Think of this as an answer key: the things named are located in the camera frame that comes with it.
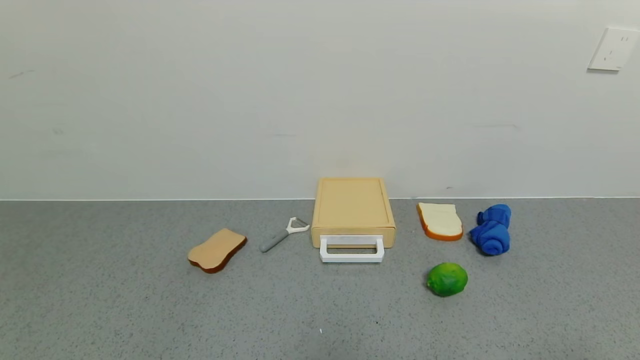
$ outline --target toy bread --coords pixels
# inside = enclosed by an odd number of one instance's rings
[[[219,272],[229,259],[246,244],[246,237],[229,229],[222,229],[207,241],[189,251],[189,262],[209,274]]]
[[[424,233],[432,239],[454,241],[462,238],[462,221],[453,204],[418,203],[418,215]]]

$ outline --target white bread slice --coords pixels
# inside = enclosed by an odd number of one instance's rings
[[[462,221],[453,204],[418,203],[418,214],[424,233],[432,239],[454,241],[464,233]]]

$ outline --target toy fruit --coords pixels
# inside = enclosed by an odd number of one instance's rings
[[[465,289],[469,277],[465,269],[456,263],[442,263],[427,275],[427,287],[436,295],[451,296]]]

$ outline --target rolled blue towel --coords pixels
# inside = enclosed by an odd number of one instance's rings
[[[471,230],[471,239],[487,255],[509,251],[511,209],[505,204],[493,205],[477,216],[478,226]]]

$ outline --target electrical outlet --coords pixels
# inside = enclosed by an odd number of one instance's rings
[[[620,71],[633,52],[640,31],[606,28],[589,69]]]

